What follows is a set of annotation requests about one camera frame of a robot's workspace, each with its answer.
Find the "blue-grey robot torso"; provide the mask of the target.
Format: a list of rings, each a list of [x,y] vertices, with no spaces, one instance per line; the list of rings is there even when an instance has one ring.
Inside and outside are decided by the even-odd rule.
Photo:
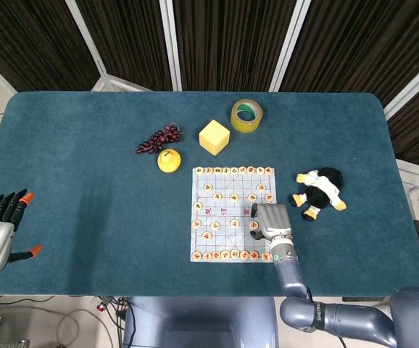
[[[121,348],[278,348],[272,297],[129,297]]]

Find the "white partition base foot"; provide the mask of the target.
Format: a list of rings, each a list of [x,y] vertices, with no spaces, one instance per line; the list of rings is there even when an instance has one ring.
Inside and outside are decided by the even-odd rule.
[[[95,82],[91,91],[95,92],[151,92],[152,90],[136,83],[124,80],[106,72],[99,71],[99,79]]]

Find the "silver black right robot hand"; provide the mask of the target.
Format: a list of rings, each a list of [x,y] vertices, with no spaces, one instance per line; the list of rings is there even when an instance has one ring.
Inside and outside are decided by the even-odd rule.
[[[250,232],[255,240],[276,238],[292,238],[291,224],[284,204],[254,203],[251,218],[257,218],[258,227]]]

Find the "clear packing tape roll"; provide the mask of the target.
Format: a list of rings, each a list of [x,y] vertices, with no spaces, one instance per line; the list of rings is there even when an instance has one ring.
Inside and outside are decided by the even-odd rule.
[[[231,125],[241,133],[254,132],[262,119],[263,110],[254,100],[238,100],[231,110]]]

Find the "dark red grape bunch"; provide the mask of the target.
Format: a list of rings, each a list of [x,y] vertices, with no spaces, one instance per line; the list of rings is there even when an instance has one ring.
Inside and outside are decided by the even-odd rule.
[[[179,142],[184,132],[176,123],[166,125],[162,130],[155,132],[147,141],[140,143],[136,154],[155,154],[162,151],[167,144]]]

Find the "teal velvet table cover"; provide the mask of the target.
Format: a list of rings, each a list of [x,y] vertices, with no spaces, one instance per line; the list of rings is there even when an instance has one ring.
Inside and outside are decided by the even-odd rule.
[[[372,94],[250,93],[263,118],[234,133],[217,156],[200,147],[210,121],[228,124],[242,93],[58,92],[15,94],[0,123],[0,194],[35,194],[14,249],[41,244],[33,260],[0,273],[0,294],[278,296],[269,262],[190,260],[192,170],[270,166],[277,200],[298,173],[335,167],[347,208],[315,222],[289,209],[293,239],[315,296],[386,296],[419,286],[419,241],[383,107]],[[138,145],[166,125],[173,173]]]

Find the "black white penguin plush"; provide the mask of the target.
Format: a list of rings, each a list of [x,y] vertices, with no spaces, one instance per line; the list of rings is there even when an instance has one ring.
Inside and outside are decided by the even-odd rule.
[[[296,182],[305,185],[306,189],[301,194],[292,194],[290,203],[293,207],[301,207],[308,203],[308,208],[302,212],[304,220],[316,221],[320,211],[329,206],[338,211],[347,208],[340,197],[344,179],[338,169],[322,167],[308,173],[299,173],[296,175]]]

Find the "yellow foam cube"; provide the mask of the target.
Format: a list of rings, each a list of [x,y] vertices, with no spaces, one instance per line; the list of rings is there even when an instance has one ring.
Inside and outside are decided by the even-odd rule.
[[[211,120],[199,132],[199,144],[213,156],[218,155],[228,144],[230,131],[216,120]]]

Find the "white xiangqi board sheet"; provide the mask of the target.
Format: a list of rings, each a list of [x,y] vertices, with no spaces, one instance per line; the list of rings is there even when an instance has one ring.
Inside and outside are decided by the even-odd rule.
[[[268,175],[266,172],[262,175],[258,175],[255,167],[255,173],[253,174],[228,174],[224,175],[223,172],[219,175],[206,174],[205,171],[202,174],[196,174],[195,168],[192,170],[192,190],[191,190],[191,243],[190,243],[190,255],[193,252],[198,251],[202,255],[204,252],[228,250],[231,253],[232,249],[237,249],[239,252],[246,250],[249,252],[257,251],[259,253],[258,260],[242,260],[240,258],[233,259],[229,258],[223,260],[204,261],[201,257],[200,261],[192,262],[266,262],[262,259],[264,252],[270,253],[269,241],[265,239],[255,240],[251,237],[249,224],[257,219],[251,218],[251,208],[254,203],[269,203],[266,202],[264,197],[266,194],[272,194],[276,202],[276,190],[275,190],[275,170],[273,173]],[[211,191],[204,190],[204,184],[209,183],[212,185]],[[257,185],[264,183],[266,190],[259,192]],[[215,201],[212,196],[215,192],[220,192],[222,198],[220,201]],[[237,202],[230,200],[231,194],[238,194],[239,199]],[[257,200],[250,202],[248,200],[249,194],[255,194]],[[200,202],[202,208],[195,210],[193,204]],[[238,228],[232,228],[230,222],[236,219],[239,221],[240,226]],[[192,221],[200,220],[202,225],[198,229],[192,228]],[[210,228],[210,223],[217,221],[220,224],[218,231],[214,231]],[[209,241],[205,241],[202,238],[202,233],[209,231],[212,234],[212,238]]]

